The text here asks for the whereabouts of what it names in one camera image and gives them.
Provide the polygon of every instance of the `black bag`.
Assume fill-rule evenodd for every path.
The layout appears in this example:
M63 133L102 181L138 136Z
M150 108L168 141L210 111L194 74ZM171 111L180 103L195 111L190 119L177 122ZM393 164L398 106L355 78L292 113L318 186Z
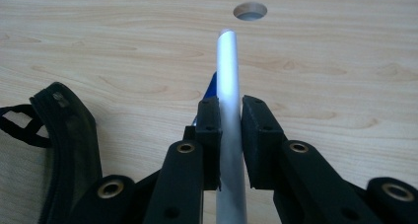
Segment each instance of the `black bag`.
M0 109L0 223L65 223L103 176L95 120L60 83L30 101Z

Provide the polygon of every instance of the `circular hole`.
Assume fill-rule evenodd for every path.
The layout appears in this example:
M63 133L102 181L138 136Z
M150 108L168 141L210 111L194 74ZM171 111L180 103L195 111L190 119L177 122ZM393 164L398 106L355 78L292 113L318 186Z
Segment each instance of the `circular hole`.
M115 197L123 191L123 182L121 180L111 180L104 183L98 189L98 196L100 198Z
M169 219L176 219L180 215L180 210L176 207L168 207L164 211L164 216Z
M383 184L382 189L387 195L399 201L413 201L415 199L414 194L408 189L392 183Z
M194 146L191 144L180 144L177 146L177 151L180 153L190 153L194 150Z
M234 9L234 16L244 21L259 20L267 14L267 8L257 2L246 2Z
M341 213L345 218L352 220L352 221L357 221L360 219L359 214L356 211L348 207L341 208Z
M290 148L294 152L297 152L297 153L306 153L306 152L308 152L308 150L310 150L307 145L300 144L300 143L292 143L290 145Z

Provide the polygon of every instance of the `light wood surface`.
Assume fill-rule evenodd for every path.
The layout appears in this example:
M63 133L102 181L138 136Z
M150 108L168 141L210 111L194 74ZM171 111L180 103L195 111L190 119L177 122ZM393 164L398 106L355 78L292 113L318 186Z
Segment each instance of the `light wood surface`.
M234 17L246 1L258 21ZM54 81L97 120L104 174L161 168L237 32L241 94L347 181L418 187L418 0L0 0L0 107ZM278 223L271 191L247 189L248 223ZM204 222L215 222L214 192Z

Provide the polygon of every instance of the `wooden table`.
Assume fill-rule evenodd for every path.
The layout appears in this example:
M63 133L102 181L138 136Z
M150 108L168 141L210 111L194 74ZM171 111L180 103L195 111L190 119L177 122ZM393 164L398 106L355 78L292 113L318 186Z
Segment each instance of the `wooden table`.
M241 21L234 9L262 3ZM161 168L237 32L241 94L347 181L418 187L418 0L0 0L0 107L59 81L97 120L104 174ZM247 189L248 223L277 223L271 191ZM214 192L204 222L215 222Z

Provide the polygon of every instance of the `white pipe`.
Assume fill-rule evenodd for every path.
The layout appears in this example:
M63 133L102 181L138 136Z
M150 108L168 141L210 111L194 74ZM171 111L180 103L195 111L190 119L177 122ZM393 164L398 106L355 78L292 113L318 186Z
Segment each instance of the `white pipe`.
M241 142L241 104L237 37L222 30L217 50L217 97L221 112L221 190L216 196L217 224L245 224L244 158Z

